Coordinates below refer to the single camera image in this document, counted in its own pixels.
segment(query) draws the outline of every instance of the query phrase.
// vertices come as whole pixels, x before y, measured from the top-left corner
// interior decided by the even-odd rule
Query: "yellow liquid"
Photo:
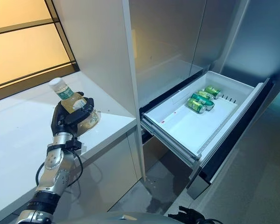
[[[63,99],[61,100],[61,105],[67,110],[69,113],[73,113],[75,110],[81,108],[81,105],[85,105],[86,100],[84,97],[82,97],[79,93],[74,92],[74,94],[68,98],[68,99]],[[78,127],[83,128],[83,129],[90,129],[94,127],[98,123],[98,115],[95,111],[93,111],[88,118],[83,120],[78,124]]]

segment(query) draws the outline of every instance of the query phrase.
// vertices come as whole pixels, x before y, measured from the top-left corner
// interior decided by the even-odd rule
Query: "wire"
[[[69,186],[71,186],[71,185],[73,185],[75,182],[77,182],[78,180],[79,180],[79,178],[82,176],[82,173],[83,173],[83,163],[82,163],[82,161],[81,161],[81,159],[80,159],[80,156],[75,152],[75,151],[73,151],[73,150],[68,150],[68,149],[62,149],[63,151],[66,151],[66,152],[70,152],[70,153],[72,153],[73,155],[75,155],[77,158],[78,158],[78,160],[79,160],[79,164],[80,164],[80,167],[81,167],[81,171],[80,171],[80,174],[79,174],[79,176],[72,182],[72,183],[70,183],[67,187],[69,187]],[[39,184],[39,181],[38,181],[38,176],[39,176],[39,173],[40,173],[40,171],[41,171],[41,169],[42,169],[42,167],[44,166],[44,162],[40,165],[40,167],[38,168],[38,170],[37,170],[37,172],[36,172],[36,175],[35,175],[35,182],[36,182],[36,185],[38,186],[38,184]]]
[[[70,183],[67,186],[67,187],[69,187],[69,186],[73,185],[75,182],[77,182],[79,180],[79,178],[82,176],[82,173],[83,173],[83,163],[82,163],[82,161],[80,159],[80,156],[75,151],[72,151],[72,150],[66,150],[66,151],[69,151],[69,152],[73,153],[78,158],[79,163],[80,163],[80,167],[81,167],[81,171],[80,171],[79,176],[72,183]]]
[[[36,175],[35,175],[35,182],[36,182],[36,185],[38,186],[38,184],[39,184],[39,182],[38,182],[38,176],[39,176],[39,173],[40,173],[40,171],[41,171],[41,169],[42,169],[42,167],[45,165],[45,163],[43,162],[42,164],[41,164],[41,166],[38,168],[38,170],[37,170],[37,172],[36,172]]]
[[[210,221],[214,221],[214,222],[217,222],[217,223],[223,224],[221,221],[216,220],[216,219],[213,219],[213,218],[208,218],[208,219],[205,219],[205,220],[204,220],[204,222],[203,222],[202,224],[207,224],[207,223],[209,223]]]

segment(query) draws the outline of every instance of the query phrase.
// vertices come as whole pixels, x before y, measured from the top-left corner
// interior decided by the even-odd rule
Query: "white bottle cap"
[[[49,86],[53,89],[53,90],[59,90],[59,89],[63,89],[64,87],[67,86],[67,84],[65,83],[65,81],[62,78],[54,78],[51,81],[49,81]]]

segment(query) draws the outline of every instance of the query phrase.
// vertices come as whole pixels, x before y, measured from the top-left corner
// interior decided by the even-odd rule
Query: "green can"
[[[205,111],[205,106],[193,98],[188,99],[187,106],[197,113],[203,113]]]
[[[202,97],[204,97],[204,98],[207,98],[207,99],[209,99],[210,101],[213,101],[213,100],[214,100],[214,96],[213,96],[212,94],[208,93],[208,92],[205,92],[205,91],[202,91],[202,90],[198,90],[198,91],[196,92],[196,94],[199,95],[199,96],[202,96]]]
[[[197,95],[197,94],[195,94],[195,93],[192,94],[191,98],[193,98],[193,99],[197,100],[199,103],[205,105],[205,109],[208,110],[208,111],[210,111],[211,109],[213,109],[213,107],[214,107],[214,105],[215,105],[215,104],[214,104],[212,101],[210,101],[209,99],[204,98],[204,97],[202,97],[202,96],[199,96],[199,95]]]
[[[218,89],[215,89],[213,86],[209,85],[207,86],[204,91],[214,95],[215,99],[218,99],[219,97],[222,96],[222,91],[221,90],[218,90]]]

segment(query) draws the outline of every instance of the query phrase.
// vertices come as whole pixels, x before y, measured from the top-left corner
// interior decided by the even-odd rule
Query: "refrigerator drawer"
[[[198,114],[185,106],[196,90],[220,89],[214,108]],[[264,84],[246,85],[212,71],[193,81],[142,116],[141,124],[188,166],[203,166],[261,92]]]

